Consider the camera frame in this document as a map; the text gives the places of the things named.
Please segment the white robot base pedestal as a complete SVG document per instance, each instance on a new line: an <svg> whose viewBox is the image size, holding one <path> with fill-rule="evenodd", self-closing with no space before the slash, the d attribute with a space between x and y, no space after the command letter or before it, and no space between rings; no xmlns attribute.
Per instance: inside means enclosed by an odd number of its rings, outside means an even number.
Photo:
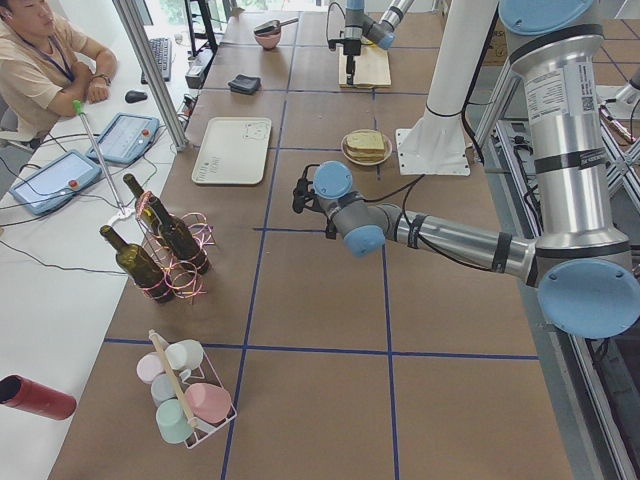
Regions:
<svg viewBox="0 0 640 480"><path fill-rule="evenodd" d="M396 131L402 175L470 174L463 109L497 8L496 1L451 4L424 114L412 128Z"/></svg>

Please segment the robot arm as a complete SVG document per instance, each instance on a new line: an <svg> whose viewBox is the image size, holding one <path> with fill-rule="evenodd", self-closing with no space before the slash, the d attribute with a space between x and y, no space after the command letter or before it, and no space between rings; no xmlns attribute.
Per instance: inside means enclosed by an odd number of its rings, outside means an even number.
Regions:
<svg viewBox="0 0 640 480"><path fill-rule="evenodd" d="M505 273L537 292L544 319L586 339L618 336L639 320L639 282L628 237L613 222L608 154L592 59L603 40L594 1L502 1L507 69L523 84L527 117L501 142L532 237L374 203L338 161L319 165L294 207L322 213L326 234L356 256L394 241L481 271Z"/></svg>
<svg viewBox="0 0 640 480"><path fill-rule="evenodd" d="M379 21L374 21L365 13L365 2L349 0L345 9L345 30L337 40L346 56L346 81L354 82L356 58L361 55L362 39L365 38L383 50L388 50L395 41L395 30L413 5L413 0L392 1Z"/></svg>

